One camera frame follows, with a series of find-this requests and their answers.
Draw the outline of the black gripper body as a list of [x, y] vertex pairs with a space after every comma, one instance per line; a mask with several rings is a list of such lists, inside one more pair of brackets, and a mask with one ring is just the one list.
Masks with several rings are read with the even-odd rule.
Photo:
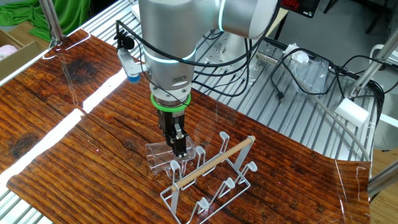
[[180, 127], [184, 130], [185, 126], [185, 111], [178, 111], [178, 112], [166, 112], [162, 110], [157, 110], [158, 118], [159, 118], [159, 125], [160, 129], [163, 132], [163, 128], [168, 126], [174, 133], [174, 124], [178, 123]]

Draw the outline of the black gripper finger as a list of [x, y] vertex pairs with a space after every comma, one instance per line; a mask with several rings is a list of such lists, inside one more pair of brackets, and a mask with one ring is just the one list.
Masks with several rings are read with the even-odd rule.
[[163, 128], [163, 135], [165, 138], [165, 141], [167, 143], [168, 146], [173, 146], [174, 142], [173, 142], [173, 131], [171, 130], [170, 127], [165, 126]]
[[187, 145], [184, 130], [180, 127], [178, 123], [174, 124], [174, 133], [172, 135], [172, 140], [174, 142], [174, 153], [178, 157], [185, 157], [187, 155]]

